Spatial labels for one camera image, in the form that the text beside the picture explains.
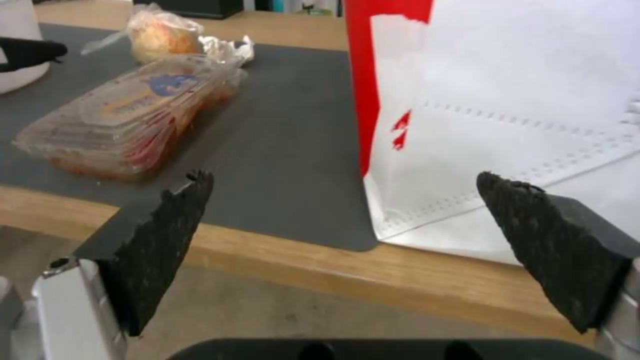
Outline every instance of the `plastic food container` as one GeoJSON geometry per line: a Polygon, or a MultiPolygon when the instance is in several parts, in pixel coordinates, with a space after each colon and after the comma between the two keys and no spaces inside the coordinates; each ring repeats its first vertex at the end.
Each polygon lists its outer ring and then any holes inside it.
{"type": "Polygon", "coordinates": [[[153,174],[200,108],[231,96],[241,70],[175,55],[128,72],[23,129],[14,144],[80,174],[153,174]]]}

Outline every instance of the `perforated pattern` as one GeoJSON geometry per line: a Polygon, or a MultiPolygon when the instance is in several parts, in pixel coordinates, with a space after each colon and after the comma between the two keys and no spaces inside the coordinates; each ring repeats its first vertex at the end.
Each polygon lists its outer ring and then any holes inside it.
{"type": "MultiPolygon", "coordinates": [[[[623,114],[624,120],[619,121],[618,126],[614,125],[617,131],[567,126],[565,124],[556,124],[539,119],[518,117],[455,104],[425,102],[424,106],[441,111],[459,113],[469,121],[492,121],[505,126],[523,126],[528,127],[531,131],[550,131],[568,136],[579,136],[589,140],[589,146],[581,147],[576,151],[569,152],[564,156],[558,156],[552,160],[545,160],[535,167],[524,169],[515,174],[504,174],[521,181],[536,183],[544,176],[551,175],[559,170],[565,171],[572,167],[577,167],[584,161],[603,156],[610,151],[627,149],[628,153],[632,153],[640,147],[640,95],[630,102],[628,110],[623,114]]],[[[402,213],[394,212],[392,216],[385,219],[382,227],[377,230],[383,236],[391,236],[422,225],[429,219],[433,219],[434,216],[437,217],[438,214],[442,214],[442,218],[446,218],[448,216],[445,214],[450,212],[451,208],[464,205],[470,205],[471,208],[469,209],[473,209],[481,207],[483,204],[475,191],[457,194],[438,199],[424,207],[409,209],[402,213]]]]}

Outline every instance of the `red stripe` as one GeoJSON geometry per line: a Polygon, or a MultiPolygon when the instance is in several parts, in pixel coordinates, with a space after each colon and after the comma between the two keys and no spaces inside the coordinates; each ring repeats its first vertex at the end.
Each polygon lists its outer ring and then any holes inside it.
{"type": "Polygon", "coordinates": [[[380,111],[376,86],[376,66],[371,39],[371,17],[403,14],[409,19],[429,23],[434,0],[346,0],[345,13],[351,72],[360,134],[360,172],[369,171],[371,144],[380,111]]]}

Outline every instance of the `black object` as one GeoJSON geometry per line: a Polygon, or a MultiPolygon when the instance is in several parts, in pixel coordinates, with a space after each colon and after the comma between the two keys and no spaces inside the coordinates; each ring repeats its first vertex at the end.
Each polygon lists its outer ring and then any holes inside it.
{"type": "Polygon", "coordinates": [[[272,12],[273,1],[272,0],[255,0],[255,9],[257,11],[262,11],[262,12],[272,12]]]}
{"type": "Polygon", "coordinates": [[[580,332],[598,328],[640,244],[577,200],[485,172],[477,189],[516,258],[580,332]]]}
{"type": "Polygon", "coordinates": [[[606,360],[554,340],[210,340],[169,360],[606,360]]]}
{"type": "Polygon", "coordinates": [[[95,261],[120,327],[137,336],[153,317],[189,249],[213,189],[213,176],[188,175],[177,193],[124,206],[74,255],[95,261]]]}
{"type": "Polygon", "coordinates": [[[0,183],[123,206],[201,168],[216,174],[207,224],[346,250],[379,244],[360,176],[347,53],[256,45],[239,93],[197,116],[157,177],[127,184],[68,173],[11,144],[31,122],[136,66],[128,41],[79,54],[110,32],[41,29],[69,54],[33,84],[0,95],[0,183]]]}
{"type": "Polygon", "coordinates": [[[134,4],[156,3],[169,12],[186,17],[222,20],[244,10],[243,0],[134,0],[134,4]]]}
{"type": "Polygon", "coordinates": [[[0,37],[0,49],[7,59],[7,63],[0,63],[0,72],[16,71],[48,61],[59,62],[58,58],[67,54],[65,44],[21,38],[0,37]]]}

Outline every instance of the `red and white bag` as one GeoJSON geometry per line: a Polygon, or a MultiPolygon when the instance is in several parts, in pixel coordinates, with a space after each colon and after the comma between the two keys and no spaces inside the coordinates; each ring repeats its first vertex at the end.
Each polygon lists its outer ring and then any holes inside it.
{"type": "Polygon", "coordinates": [[[640,1],[347,0],[346,17],[381,241],[515,263],[484,170],[640,239],[640,1]]]}

